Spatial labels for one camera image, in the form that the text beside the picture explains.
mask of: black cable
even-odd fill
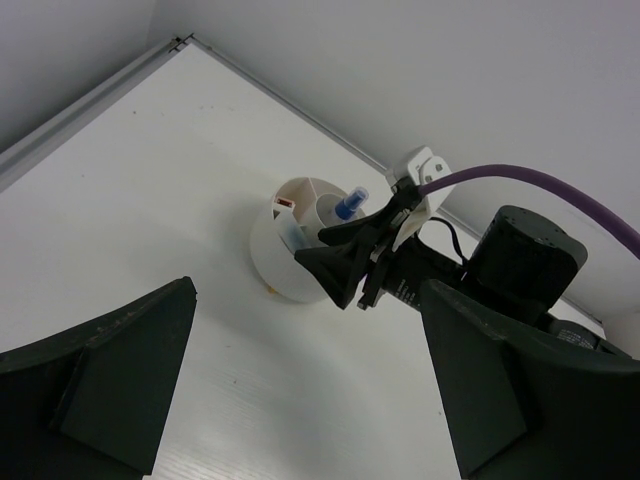
[[[467,264],[468,260],[464,256],[464,253],[462,253],[462,247],[460,246],[460,240],[458,240],[458,232],[456,232],[456,228],[451,224],[451,222],[445,220],[444,218],[431,217],[429,221],[442,223],[443,225],[447,226],[447,228],[451,232],[451,242],[453,243],[453,249],[462,260],[462,266],[464,267]]]

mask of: purple cable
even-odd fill
[[[627,247],[636,258],[640,259],[640,234],[628,223],[577,188],[551,175],[538,172],[531,168],[516,167],[515,165],[482,165],[480,167],[472,167],[422,185],[419,188],[419,192],[423,197],[426,197],[430,193],[442,188],[482,177],[514,178],[521,182],[536,185],[557,195],[595,220],[600,226],[613,235],[616,240]]]

